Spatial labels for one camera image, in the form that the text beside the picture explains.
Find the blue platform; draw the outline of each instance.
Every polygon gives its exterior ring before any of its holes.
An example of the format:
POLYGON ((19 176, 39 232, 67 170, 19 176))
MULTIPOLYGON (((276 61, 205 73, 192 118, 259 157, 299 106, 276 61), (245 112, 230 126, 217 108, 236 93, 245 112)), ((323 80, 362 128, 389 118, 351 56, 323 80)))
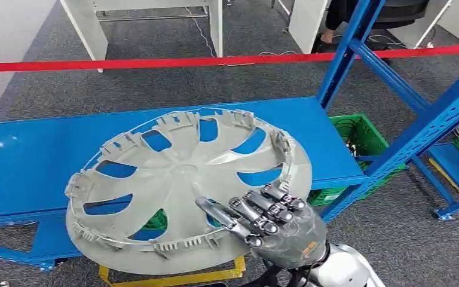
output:
MULTIPOLYGON (((243 109, 287 130, 314 166, 313 188, 358 184, 363 172, 313 97, 216 105, 243 109), (285 111, 295 111, 283 116, 285 111)), ((181 109, 82 115, 0 123, 0 215, 65 209, 69 177, 101 144, 140 123, 181 109)))

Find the yellow base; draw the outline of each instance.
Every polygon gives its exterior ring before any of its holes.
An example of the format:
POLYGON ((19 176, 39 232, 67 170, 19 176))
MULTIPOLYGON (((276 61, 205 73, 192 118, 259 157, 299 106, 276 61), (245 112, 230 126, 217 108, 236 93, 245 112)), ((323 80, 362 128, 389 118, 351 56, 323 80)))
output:
POLYGON ((458 191, 459 193, 459 187, 455 184, 455 182, 448 176, 448 174, 439 166, 436 161, 434 161, 432 158, 429 159, 430 163, 449 181, 449 183, 458 191))
POLYGON ((243 256, 235 259, 235 267, 233 269, 212 271, 206 273, 197 273, 189 275, 180 275, 164 278, 145 279, 131 282, 112 283, 108 280, 109 269, 103 265, 99 265, 99 277, 108 283, 111 287, 168 287, 186 285, 192 283, 201 283, 225 279, 233 279, 242 277, 242 271, 245 271, 246 265, 243 256))

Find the white desk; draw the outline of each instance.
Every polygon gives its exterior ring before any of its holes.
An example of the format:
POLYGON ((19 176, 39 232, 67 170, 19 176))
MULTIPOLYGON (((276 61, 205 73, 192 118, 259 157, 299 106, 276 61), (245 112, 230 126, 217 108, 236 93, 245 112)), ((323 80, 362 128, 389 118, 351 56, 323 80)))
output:
POLYGON ((389 31, 408 48, 417 48, 435 24, 439 24, 459 39, 459 0, 430 0, 424 18, 416 20, 411 25, 389 31))
POLYGON ((210 37, 215 53, 223 56, 221 0, 60 0, 69 20, 93 60, 105 60, 108 40, 96 17, 98 11, 179 7, 208 7, 210 37))
POLYGON ((326 6, 329 0, 290 0, 288 8, 281 0, 272 0, 272 8, 276 2, 286 13, 287 21, 285 29, 291 34, 296 44, 304 54, 310 54, 317 31, 323 20, 326 6))

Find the red rope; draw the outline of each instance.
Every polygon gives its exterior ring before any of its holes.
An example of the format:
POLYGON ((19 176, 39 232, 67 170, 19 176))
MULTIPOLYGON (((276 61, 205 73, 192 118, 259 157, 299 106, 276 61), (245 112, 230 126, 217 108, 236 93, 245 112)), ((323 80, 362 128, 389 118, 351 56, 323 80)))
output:
MULTIPOLYGON (((376 51, 380 58, 423 57, 434 55, 459 54, 459 45, 415 50, 376 51)), ((189 66, 298 63, 330 61, 335 53, 294 54, 282 56, 234 56, 234 57, 198 57, 198 58, 165 58, 165 59, 125 59, 125 60, 76 60, 50 62, 17 62, 0 63, 0 72, 18 71, 52 71, 80 69, 134 69, 134 68, 171 68, 189 66)))

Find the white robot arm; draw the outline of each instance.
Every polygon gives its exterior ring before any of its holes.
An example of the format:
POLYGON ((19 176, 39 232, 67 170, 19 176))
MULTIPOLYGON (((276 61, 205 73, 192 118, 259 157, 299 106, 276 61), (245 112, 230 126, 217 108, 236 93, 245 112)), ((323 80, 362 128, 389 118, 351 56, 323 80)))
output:
POLYGON ((325 223, 305 201, 273 184, 232 198, 229 208, 205 197, 196 204, 253 254, 273 263, 245 287, 278 286, 275 275, 282 269, 292 274, 287 287, 384 286, 358 251, 327 242, 325 223))

